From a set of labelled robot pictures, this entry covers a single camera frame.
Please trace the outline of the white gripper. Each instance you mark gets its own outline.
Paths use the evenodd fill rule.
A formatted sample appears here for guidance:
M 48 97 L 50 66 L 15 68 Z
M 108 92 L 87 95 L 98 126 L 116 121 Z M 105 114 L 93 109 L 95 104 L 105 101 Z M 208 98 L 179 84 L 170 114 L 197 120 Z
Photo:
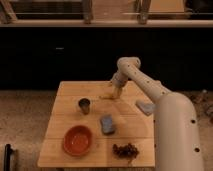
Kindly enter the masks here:
M 124 87 L 128 82 L 128 77 L 120 72 L 116 72 L 113 74 L 111 82 L 115 86 L 113 91 L 113 98 L 119 99 L 122 93 L 121 88 Z

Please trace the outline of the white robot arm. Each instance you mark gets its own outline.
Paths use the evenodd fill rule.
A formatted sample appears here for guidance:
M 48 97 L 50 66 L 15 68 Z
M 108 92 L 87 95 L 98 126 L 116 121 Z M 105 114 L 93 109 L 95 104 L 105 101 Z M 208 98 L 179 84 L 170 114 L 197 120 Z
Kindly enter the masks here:
M 140 71 L 138 57 L 121 57 L 112 84 L 131 79 L 154 103 L 155 171 L 204 171 L 196 110 L 191 100 Z

